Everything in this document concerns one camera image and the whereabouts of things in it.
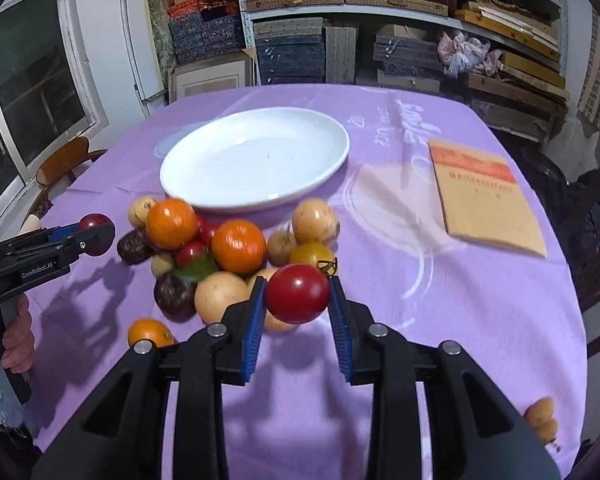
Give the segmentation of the person's left hand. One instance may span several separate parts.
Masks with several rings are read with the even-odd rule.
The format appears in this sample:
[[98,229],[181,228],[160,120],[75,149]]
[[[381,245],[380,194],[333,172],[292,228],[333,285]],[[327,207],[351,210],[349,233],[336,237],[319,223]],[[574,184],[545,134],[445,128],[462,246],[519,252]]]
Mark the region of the person's left hand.
[[3,336],[4,353],[1,363],[5,370],[22,374],[30,370],[33,364],[34,335],[29,300],[20,295],[16,302],[16,316],[7,327]]

